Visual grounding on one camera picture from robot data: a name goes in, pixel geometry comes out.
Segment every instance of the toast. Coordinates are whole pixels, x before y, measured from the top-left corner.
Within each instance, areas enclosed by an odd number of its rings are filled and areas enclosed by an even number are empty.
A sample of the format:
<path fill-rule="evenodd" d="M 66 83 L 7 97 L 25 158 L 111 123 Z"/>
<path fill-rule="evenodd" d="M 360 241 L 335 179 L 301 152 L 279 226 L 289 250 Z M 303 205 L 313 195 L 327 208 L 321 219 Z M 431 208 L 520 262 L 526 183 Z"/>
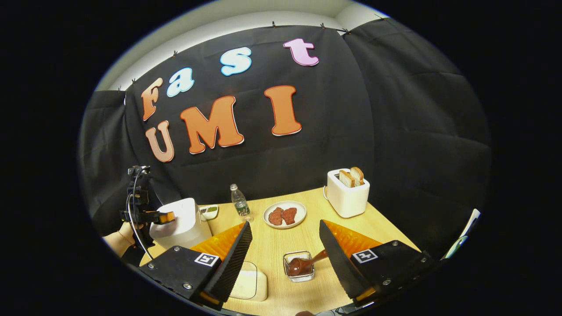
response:
<path fill-rule="evenodd" d="M 355 180 L 355 187 L 365 184 L 365 182 L 363 182 L 363 171 L 361 171 L 361 169 L 359 169 L 358 167 L 353 167 L 350 169 L 350 174 Z"/>
<path fill-rule="evenodd" d="M 352 188 L 355 186 L 355 179 L 347 171 L 339 171 L 339 180 L 343 182 L 343 184 L 345 184 L 348 188 Z"/>

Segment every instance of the plate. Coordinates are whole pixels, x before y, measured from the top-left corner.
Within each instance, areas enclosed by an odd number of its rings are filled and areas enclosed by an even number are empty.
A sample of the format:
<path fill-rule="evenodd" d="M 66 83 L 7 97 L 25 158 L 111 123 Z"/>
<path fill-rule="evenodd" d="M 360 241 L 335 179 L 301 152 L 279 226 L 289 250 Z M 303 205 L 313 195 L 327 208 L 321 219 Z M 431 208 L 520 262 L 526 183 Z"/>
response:
<path fill-rule="evenodd" d="M 295 214 L 295 216 L 294 216 L 294 223 L 292 223 L 290 225 L 287 225 L 285 223 L 285 220 L 283 220 L 283 222 L 279 226 L 275 226 L 275 225 L 271 224 L 269 222 L 269 214 L 271 214 L 278 207 L 281 207 L 284 210 L 288 209 L 289 207 L 295 207 L 297 209 L 297 214 Z M 277 228 L 277 229 L 285 229 L 285 228 L 295 227 L 296 225 L 299 225 L 305 219 L 305 217 L 306 217 L 306 207 L 302 203 L 299 203 L 297 201 L 277 202 L 275 204 L 270 205 L 264 211 L 264 221 L 265 221 L 265 223 L 267 225 L 269 225 L 273 228 Z"/>
<path fill-rule="evenodd" d="M 211 207 L 216 207 L 216 210 L 212 211 L 212 212 L 206 212 L 206 210 L 210 209 Z M 213 219 L 219 213 L 219 206 L 217 204 L 207 205 L 205 207 L 201 207 L 200 211 L 201 211 L 201 214 L 203 214 L 203 217 L 205 219 Z"/>

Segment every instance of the letter s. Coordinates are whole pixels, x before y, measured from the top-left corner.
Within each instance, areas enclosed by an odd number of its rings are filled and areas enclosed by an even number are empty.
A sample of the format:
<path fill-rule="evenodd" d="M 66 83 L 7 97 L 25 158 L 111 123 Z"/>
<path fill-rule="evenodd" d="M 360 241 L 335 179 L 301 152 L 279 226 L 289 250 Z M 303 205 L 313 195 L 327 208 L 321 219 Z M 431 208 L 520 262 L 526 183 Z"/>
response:
<path fill-rule="evenodd" d="M 231 49 L 220 56 L 220 63 L 225 65 L 220 72 L 225 76 L 243 73 L 252 65 L 252 59 L 249 58 L 252 51 L 248 47 Z"/>

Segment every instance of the steak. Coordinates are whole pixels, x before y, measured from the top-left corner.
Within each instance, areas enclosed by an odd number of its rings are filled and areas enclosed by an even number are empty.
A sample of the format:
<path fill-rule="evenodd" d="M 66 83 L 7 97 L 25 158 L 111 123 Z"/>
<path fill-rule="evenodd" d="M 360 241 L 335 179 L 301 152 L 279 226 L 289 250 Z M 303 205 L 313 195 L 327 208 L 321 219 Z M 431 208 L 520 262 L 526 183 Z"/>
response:
<path fill-rule="evenodd" d="M 282 213 L 283 209 L 281 207 L 276 208 L 273 212 L 269 213 L 269 222 L 275 226 L 283 224 L 283 219 L 281 218 Z"/>
<path fill-rule="evenodd" d="M 286 210 L 283 211 L 283 213 L 281 213 L 281 217 L 285 220 L 285 223 L 287 225 L 293 224 L 294 223 L 294 216 L 297 214 L 297 208 L 296 207 L 290 207 Z"/>

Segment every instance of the white wall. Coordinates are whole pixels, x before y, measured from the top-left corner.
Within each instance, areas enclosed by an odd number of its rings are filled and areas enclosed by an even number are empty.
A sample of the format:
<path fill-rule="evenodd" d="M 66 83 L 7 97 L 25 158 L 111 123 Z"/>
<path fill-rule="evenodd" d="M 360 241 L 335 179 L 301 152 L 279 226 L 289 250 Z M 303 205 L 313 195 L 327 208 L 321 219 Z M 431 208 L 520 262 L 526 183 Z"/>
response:
<path fill-rule="evenodd" d="M 344 6 L 342 1 L 339 0 L 339 2 L 333 5 L 331 11 L 328 10 L 329 8 L 324 8 L 323 11 L 318 9 L 318 11 L 333 15 L 333 17 L 309 12 L 264 11 L 215 20 L 193 29 L 186 25 L 182 27 L 182 20 L 186 16 L 193 16 L 198 10 L 203 9 L 211 12 L 211 9 L 208 7 L 199 8 L 156 30 L 132 49 L 128 50 L 109 69 L 96 87 L 96 90 L 117 90 L 119 87 L 121 90 L 126 90 L 131 85 L 132 79 L 140 78 L 148 70 L 169 58 L 174 51 L 181 52 L 209 39 L 237 31 L 271 26 L 272 21 L 275 21 L 276 25 L 320 26 L 321 23 L 324 23 L 324 26 L 327 28 L 351 30 L 368 21 L 380 17 L 388 17 L 381 12 L 355 2 L 345 0 L 350 4 Z M 206 22 L 211 18 L 213 17 L 208 16 L 201 21 L 193 22 L 190 20 L 190 22 L 193 25 L 193 23 Z"/>

